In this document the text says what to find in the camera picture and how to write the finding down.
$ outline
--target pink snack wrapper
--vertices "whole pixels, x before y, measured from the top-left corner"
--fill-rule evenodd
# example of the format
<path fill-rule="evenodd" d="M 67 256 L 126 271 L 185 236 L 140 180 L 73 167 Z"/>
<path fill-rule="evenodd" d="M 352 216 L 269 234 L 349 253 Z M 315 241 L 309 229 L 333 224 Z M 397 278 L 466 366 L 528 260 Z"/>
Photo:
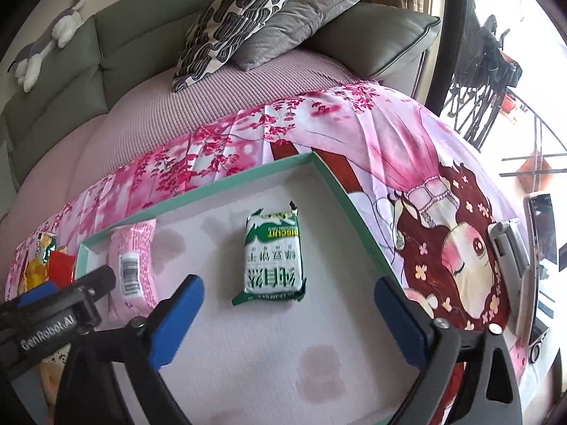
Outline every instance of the pink snack wrapper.
<path fill-rule="evenodd" d="M 147 317 L 158 305 L 151 269 L 151 242 L 155 219 L 112 230 L 108 265 L 114 270 L 116 287 L 110 294 L 111 321 L 128 323 L 135 316 Z"/>

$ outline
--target blanket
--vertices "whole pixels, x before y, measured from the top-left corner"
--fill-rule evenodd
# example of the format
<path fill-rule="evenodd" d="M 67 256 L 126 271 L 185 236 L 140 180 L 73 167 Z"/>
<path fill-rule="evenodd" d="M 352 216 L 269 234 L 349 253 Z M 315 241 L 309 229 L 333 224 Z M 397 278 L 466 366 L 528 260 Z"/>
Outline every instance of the blanket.
<path fill-rule="evenodd" d="M 505 328 L 521 381 L 526 349 L 508 327 L 506 286 L 487 227 L 523 218 L 522 207 L 502 193 L 478 153 L 449 126 L 416 101 L 373 82 L 242 110 L 120 167 L 20 244 L 6 298 L 22 286 L 25 257 L 38 232 L 56 233 L 59 243 L 75 254 L 84 239 L 140 210 L 304 152 L 316 152 L 333 171 L 407 297 L 432 318 L 446 318 L 461 329 L 483 330 L 490 323 Z M 527 237 L 525 226 L 521 229 Z M 462 376 L 459 364 L 432 423 L 441 423 Z M 536 388 L 537 381 L 530 380 L 521 389 L 524 408 Z"/>

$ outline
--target plush toy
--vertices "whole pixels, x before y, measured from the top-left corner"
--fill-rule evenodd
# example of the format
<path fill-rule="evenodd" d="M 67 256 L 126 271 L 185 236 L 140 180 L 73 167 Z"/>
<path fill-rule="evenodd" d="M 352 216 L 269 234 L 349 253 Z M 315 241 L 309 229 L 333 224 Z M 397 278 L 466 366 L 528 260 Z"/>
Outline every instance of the plush toy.
<path fill-rule="evenodd" d="M 8 72 L 13 70 L 18 84 L 23 84 L 25 92 L 29 92 L 35 85 L 41 63 L 55 49 L 55 45 L 65 47 L 83 24 L 79 14 L 83 3 L 84 0 L 73 0 L 72 6 L 60 12 L 35 42 L 24 46 L 8 67 Z"/>

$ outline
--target stuffed animal's tail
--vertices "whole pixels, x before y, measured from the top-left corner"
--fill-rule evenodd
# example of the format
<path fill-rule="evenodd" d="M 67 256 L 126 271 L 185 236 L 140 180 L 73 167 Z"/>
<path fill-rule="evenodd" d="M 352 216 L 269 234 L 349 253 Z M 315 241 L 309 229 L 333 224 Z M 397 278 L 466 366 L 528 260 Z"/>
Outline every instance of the stuffed animal's tail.
<path fill-rule="evenodd" d="M 75 11 L 79 11 L 79 9 L 83 6 L 84 0 L 73 0 L 71 9 Z"/>

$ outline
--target white label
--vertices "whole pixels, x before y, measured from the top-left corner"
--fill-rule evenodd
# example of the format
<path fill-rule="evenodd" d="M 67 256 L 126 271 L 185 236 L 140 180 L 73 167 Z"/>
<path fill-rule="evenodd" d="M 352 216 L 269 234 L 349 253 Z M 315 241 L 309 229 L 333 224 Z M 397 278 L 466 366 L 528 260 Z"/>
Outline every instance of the white label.
<path fill-rule="evenodd" d="M 140 286 L 140 254 L 126 253 L 118 257 L 120 262 L 120 278 L 122 281 L 122 294 L 125 298 L 142 295 Z"/>

